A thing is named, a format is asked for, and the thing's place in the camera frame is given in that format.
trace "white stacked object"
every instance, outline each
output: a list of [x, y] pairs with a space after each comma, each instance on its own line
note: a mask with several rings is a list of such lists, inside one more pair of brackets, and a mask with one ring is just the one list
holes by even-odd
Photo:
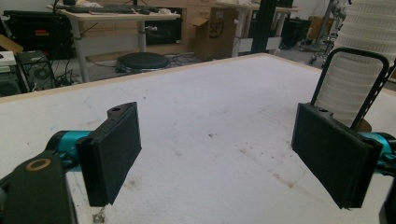
[[[371, 51], [396, 58], [396, 0], [353, 0], [334, 48]], [[382, 63], [373, 58], [337, 53], [323, 80], [315, 105], [351, 126], [373, 87]]]

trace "computer tower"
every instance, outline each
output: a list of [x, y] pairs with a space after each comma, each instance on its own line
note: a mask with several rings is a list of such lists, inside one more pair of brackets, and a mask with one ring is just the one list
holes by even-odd
[[17, 95], [26, 91], [16, 65], [0, 67], [0, 97]]
[[17, 59], [28, 84], [28, 91], [55, 88], [55, 76], [50, 62], [41, 50], [19, 52]]
[[[168, 9], [182, 18], [182, 8], [168, 7]], [[152, 27], [146, 30], [147, 45], [180, 44], [183, 22], [181, 18], [170, 21], [145, 21], [146, 27]]]
[[306, 39], [311, 21], [300, 19], [287, 19], [283, 23], [282, 43], [283, 48], [291, 49], [299, 41]]
[[70, 20], [52, 12], [5, 10], [5, 21], [14, 42], [23, 50], [41, 50], [48, 59], [70, 59], [73, 35]]

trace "metal leg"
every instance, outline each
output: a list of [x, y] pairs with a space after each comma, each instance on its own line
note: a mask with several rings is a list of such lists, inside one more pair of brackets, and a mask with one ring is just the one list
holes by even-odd
[[247, 14], [248, 14], [247, 9], [242, 9], [242, 8], [238, 9], [238, 23], [236, 24], [235, 38], [233, 39], [232, 57], [238, 56], [239, 48], [241, 46], [243, 27], [245, 26]]
[[137, 37], [139, 43], [140, 52], [146, 52], [146, 26], [144, 21], [138, 21], [137, 25], [139, 27], [139, 35]]
[[81, 73], [82, 77], [82, 82], [90, 82], [90, 77], [88, 75], [88, 67], [87, 67], [87, 61], [85, 60], [86, 55], [84, 54], [80, 41], [81, 41], [81, 34], [78, 26], [78, 21], [70, 19], [70, 23], [72, 25], [72, 30], [73, 30], [73, 36], [74, 36], [74, 43], [76, 46], [76, 54], [78, 57], [78, 64], [79, 64], [79, 70]]

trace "floor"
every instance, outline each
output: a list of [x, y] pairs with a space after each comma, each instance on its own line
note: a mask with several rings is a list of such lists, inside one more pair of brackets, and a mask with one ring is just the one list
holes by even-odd
[[[307, 64], [318, 69], [321, 69], [323, 59], [317, 58], [312, 64], [309, 64], [310, 59], [314, 55], [314, 52], [304, 50], [304, 46], [296, 46], [292, 49], [279, 49], [276, 51], [276, 56], [285, 58], [297, 63]], [[167, 55], [171, 61], [171, 67], [184, 66], [194, 63], [201, 63], [199, 59], [194, 57], [193, 53], [183, 53], [177, 55]], [[113, 77], [125, 76], [123, 73], [115, 72], [115, 61], [102, 62], [102, 63], [89, 63], [89, 74], [91, 81], [97, 81], [102, 79], [108, 79]], [[65, 84], [81, 83], [81, 77], [79, 75], [78, 60], [73, 58], [69, 61], [60, 60], [55, 61], [52, 65], [55, 76], [59, 79], [65, 80]], [[388, 82], [385, 86], [386, 89], [396, 91], [396, 83]]]

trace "white table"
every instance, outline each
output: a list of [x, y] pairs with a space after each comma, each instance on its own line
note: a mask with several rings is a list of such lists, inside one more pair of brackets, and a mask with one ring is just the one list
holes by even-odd
[[[236, 24], [235, 39], [233, 41], [233, 57], [237, 57], [239, 52], [250, 51], [251, 44], [253, 42], [252, 38], [245, 38], [243, 36], [244, 29], [246, 29], [247, 16], [252, 10], [259, 10], [260, 5], [258, 4], [235, 4], [235, 3], [225, 3], [216, 2], [217, 5], [221, 7], [231, 7], [238, 11], [238, 23]], [[275, 54], [274, 49], [279, 47], [281, 41], [281, 35], [283, 30], [283, 23], [285, 22], [286, 16], [291, 12], [298, 12], [300, 9], [298, 7], [276, 7], [276, 14], [274, 16], [273, 24], [276, 25], [275, 37], [268, 39], [268, 44], [266, 49], [270, 49], [273, 54]]]
[[[142, 151], [106, 223], [378, 223], [391, 178], [375, 175], [363, 208], [339, 210], [290, 148], [297, 104], [320, 71], [257, 54], [0, 98], [0, 176], [61, 130], [93, 130], [137, 102]], [[366, 119], [396, 135], [396, 95]], [[67, 174], [79, 223], [92, 223], [80, 173]]]
[[[65, 15], [71, 23], [74, 43], [78, 56], [79, 69], [81, 71], [82, 81], [89, 82], [88, 67], [86, 57], [91, 55], [126, 51], [129, 49], [139, 49], [140, 52], [146, 51], [146, 28], [145, 21], [164, 21], [175, 20], [180, 18], [178, 14], [160, 14], [150, 13], [142, 14], [107, 14], [92, 15], [90, 13], [71, 13], [66, 10], [60, 10], [59, 13]], [[120, 34], [115, 36], [97, 36], [83, 37], [81, 36], [79, 22], [114, 22], [114, 21], [136, 21], [138, 31], [137, 34]]]

